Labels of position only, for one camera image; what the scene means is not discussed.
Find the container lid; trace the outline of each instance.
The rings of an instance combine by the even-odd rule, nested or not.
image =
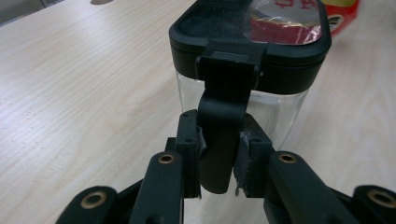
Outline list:
[[[205,79],[198,74],[207,71],[199,68],[203,56],[248,63],[257,72],[252,89],[277,94],[308,89],[331,45],[325,8],[316,0],[199,0],[169,35],[183,76]]]

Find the clear plastic container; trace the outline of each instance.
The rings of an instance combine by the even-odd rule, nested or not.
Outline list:
[[[205,90],[201,80],[185,77],[177,72],[180,102],[183,112],[197,109]],[[280,150],[293,125],[307,91],[292,95],[277,95],[252,91],[247,112],[257,120],[273,141],[274,149]]]

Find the screw hole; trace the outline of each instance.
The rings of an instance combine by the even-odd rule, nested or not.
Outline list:
[[[285,163],[295,163],[297,159],[291,154],[282,154],[279,156],[279,159]]]
[[[92,192],[82,199],[81,207],[85,209],[93,209],[104,203],[105,200],[106,194],[103,191],[99,190],[96,192]]]
[[[158,161],[162,164],[168,164],[175,161],[175,158],[172,155],[163,155],[161,156]]]
[[[384,207],[387,208],[396,208],[396,199],[392,197],[392,195],[386,193],[385,191],[380,191],[377,189],[372,189],[367,192],[369,198]]]

